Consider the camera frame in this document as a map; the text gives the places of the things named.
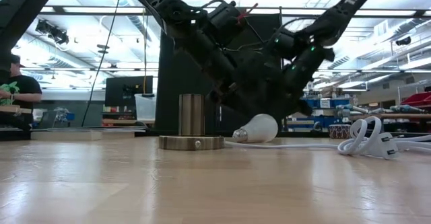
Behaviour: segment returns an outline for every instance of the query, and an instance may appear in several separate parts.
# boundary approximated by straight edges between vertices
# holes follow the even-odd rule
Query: light bulb
[[[232,137],[238,143],[266,143],[277,136],[278,125],[268,114],[258,114],[245,126],[234,131]]]

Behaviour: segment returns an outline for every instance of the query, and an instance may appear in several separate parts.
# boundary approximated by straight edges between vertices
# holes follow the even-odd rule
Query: metal cylinder
[[[184,137],[205,135],[205,98],[197,94],[180,95],[178,134]]]

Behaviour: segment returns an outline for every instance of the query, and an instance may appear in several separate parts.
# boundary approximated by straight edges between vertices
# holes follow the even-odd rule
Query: black wall panel
[[[268,40],[281,24],[279,14],[252,15],[248,22],[262,37]],[[243,44],[259,42],[250,29],[236,38],[229,48],[236,49]],[[160,46],[156,125],[160,134],[178,132],[178,97],[180,94],[203,94],[211,91],[212,83],[204,76],[190,56],[184,52],[174,54],[173,40],[162,35]],[[231,110],[216,108],[206,104],[205,130],[207,134],[234,131],[246,124],[249,119]]]

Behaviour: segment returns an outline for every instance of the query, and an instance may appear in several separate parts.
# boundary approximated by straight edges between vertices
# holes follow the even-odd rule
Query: robotic arm
[[[0,2],[11,5],[0,7],[0,14],[9,16],[9,20],[3,18],[5,22],[0,20],[0,57],[10,53],[48,0],[28,1],[22,0],[15,7],[9,0]],[[261,50],[245,48],[232,52],[226,47],[248,26],[243,12],[235,8],[235,2],[214,0],[210,3],[220,4],[208,13],[204,10],[206,5],[192,7],[181,0],[139,1],[164,33],[189,53],[213,81],[213,90],[207,96],[210,100],[250,117],[266,113],[274,118],[298,111],[311,114],[312,110],[300,100],[302,90],[323,60],[334,59],[333,51],[325,47],[338,41],[355,12],[366,2],[341,0],[299,32],[290,32],[282,26]],[[4,25],[24,14],[20,30],[6,30]],[[291,60],[292,64],[280,69],[270,63],[279,57]],[[7,68],[0,61],[0,71]]]

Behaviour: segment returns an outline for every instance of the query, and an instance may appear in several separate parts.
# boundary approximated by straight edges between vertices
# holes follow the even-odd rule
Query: red object
[[[408,97],[404,100],[402,105],[409,106],[428,106],[431,105],[431,92],[418,93]]]
[[[252,10],[256,9],[256,7],[259,6],[258,3],[255,3],[253,7],[249,11],[244,11],[242,14],[238,16],[238,23],[240,23],[240,20],[242,20],[244,17],[246,17]]]

